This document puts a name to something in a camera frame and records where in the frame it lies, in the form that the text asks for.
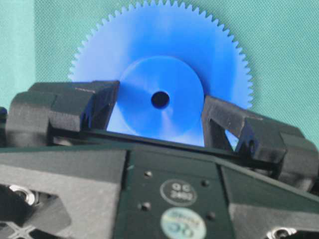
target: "center hole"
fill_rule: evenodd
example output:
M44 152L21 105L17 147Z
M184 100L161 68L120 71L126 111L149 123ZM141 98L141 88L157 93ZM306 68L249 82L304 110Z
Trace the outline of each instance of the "center hole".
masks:
M165 108L169 103L169 96L163 91L158 91L152 96L152 104L157 109Z

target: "blue gear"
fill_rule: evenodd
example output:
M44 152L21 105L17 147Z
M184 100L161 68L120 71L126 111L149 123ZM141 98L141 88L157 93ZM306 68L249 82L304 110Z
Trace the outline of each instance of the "blue gear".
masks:
M203 146L204 95L251 106L245 55L206 12L153 1L115 16L83 41L69 75L73 82L120 80L107 130Z

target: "round sticker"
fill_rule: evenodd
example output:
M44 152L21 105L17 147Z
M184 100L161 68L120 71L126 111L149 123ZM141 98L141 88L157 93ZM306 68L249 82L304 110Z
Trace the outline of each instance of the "round sticker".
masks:
M199 214L188 208L170 208L164 212L161 228L169 239L204 239L206 225Z
M182 180L170 179L160 187L161 196L170 204L186 207L196 202L197 194L193 187Z

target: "teal fabric backdrop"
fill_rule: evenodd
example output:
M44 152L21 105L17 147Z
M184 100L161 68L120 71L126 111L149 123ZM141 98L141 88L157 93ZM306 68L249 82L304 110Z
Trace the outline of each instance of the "teal fabric backdrop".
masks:
M90 29L136 0L0 0L0 104L34 82L68 81ZM230 29L253 76L252 110L319 146L319 1L185 0Z

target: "black plastic bracket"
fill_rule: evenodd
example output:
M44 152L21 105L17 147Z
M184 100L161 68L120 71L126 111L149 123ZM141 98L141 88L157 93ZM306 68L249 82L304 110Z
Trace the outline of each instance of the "black plastic bracket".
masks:
M6 120L7 146L45 146L49 129L79 132L107 126L119 81L36 83L13 99Z
M319 172L315 145L291 125L244 110L234 104L206 96L202 112L206 147L229 150L225 130L239 141L241 155L274 163L272 177L302 190L310 190Z

